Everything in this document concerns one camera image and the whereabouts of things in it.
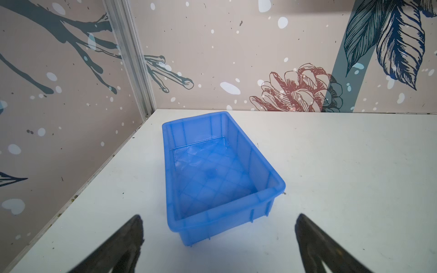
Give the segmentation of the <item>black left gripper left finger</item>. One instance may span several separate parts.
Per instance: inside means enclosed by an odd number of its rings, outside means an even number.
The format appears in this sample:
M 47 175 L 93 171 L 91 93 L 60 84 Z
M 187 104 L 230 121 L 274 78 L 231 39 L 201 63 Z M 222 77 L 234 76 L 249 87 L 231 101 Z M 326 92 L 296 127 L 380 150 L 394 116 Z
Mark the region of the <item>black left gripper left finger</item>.
M 143 243 L 143 221 L 134 215 L 70 272 L 133 273 Z

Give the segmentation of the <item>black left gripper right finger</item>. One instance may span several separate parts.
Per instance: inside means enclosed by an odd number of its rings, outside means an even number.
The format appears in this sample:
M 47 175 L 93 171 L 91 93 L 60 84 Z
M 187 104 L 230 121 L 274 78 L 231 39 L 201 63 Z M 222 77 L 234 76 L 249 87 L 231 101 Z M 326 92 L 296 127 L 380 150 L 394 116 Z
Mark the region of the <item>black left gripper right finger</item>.
M 303 267 L 307 273 L 371 273 L 310 218 L 300 214 L 295 224 Z

